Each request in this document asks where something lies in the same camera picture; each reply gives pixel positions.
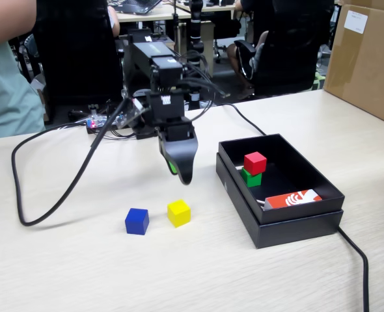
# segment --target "red and white box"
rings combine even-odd
[[[302,190],[300,192],[266,198],[264,210],[280,209],[302,203],[318,202],[320,200],[322,200],[322,198],[314,190]]]

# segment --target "wooden table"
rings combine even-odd
[[[160,4],[148,14],[135,15],[117,13],[118,21],[120,23],[127,23],[129,21],[165,21],[173,19],[174,8],[170,4]],[[183,10],[176,10],[180,20],[191,18],[191,14]]]
[[[190,8],[189,8],[189,6],[184,5],[184,4],[182,4],[182,3],[176,3],[176,6],[177,6],[178,8],[182,8],[182,9],[188,11],[188,12],[191,11]],[[226,6],[224,6],[224,7],[223,7],[223,6],[219,6],[219,5],[214,5],[214,6],[207,6],[207,7],[204,6],[204,7],[202,8],[202,11],[203,11],[203,12],[234,11],[235,8],[236,8],[236,5],[226,5]]]
[[[238,107],[346,195],[341,227],[368,256],[371,311],[384,311],[384,122],[321,90]],[[340,235],[254,248],[215,154],[219,141],[258,132],[230,107],[194,125],[190,186],[169,173],[156,138],[105,140],[62,207],[32,228],[18,222],[10,167],[26,136],[0,139],[0,312],[362,311],[363,264]],[[60,130],[19,151],[29,220],[59,199],[92,140]],[[167,204],[179,198],[192,221],[175,229]],[[145,236],[125,233],[132,207],[149,210]]]

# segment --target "office chair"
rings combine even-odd
[[[213,53],[216,55],[215,62],[220,63],[221,62],[221,51],[226,51],[226,46],[219,46],[218,45],[218,39],[225,39],[225,38],[235,38],[240,33],[241,29],[241,18],[238,19],[231,19],[228,18],[212,18],[210,19],[211,22],[215,25],[213,28],[213,38],[215,40],[213,45]]]
[[[120,101],[124,53],[106,0],[38,0],[33,34],[53,109]]]
[[[235,41],[241,70],[254,84],[256,95],[296,93],[312,87],[318,51],[329,39],[333,7],[333,0],[273,0],[273,23],[259,58],[254,59],[256,49],[251,44]]]

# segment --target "red cube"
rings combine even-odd
[[[265,172],[266,164],[267,159],[257,151],[244,156],[244,169],[252,176]]]

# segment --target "cardboard box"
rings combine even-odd
[[[344,0],[325,90],[384,120],[384,0]]]
[[[342,5],[356,5],[384,11],[384,0],[340,0],[340,2]]]

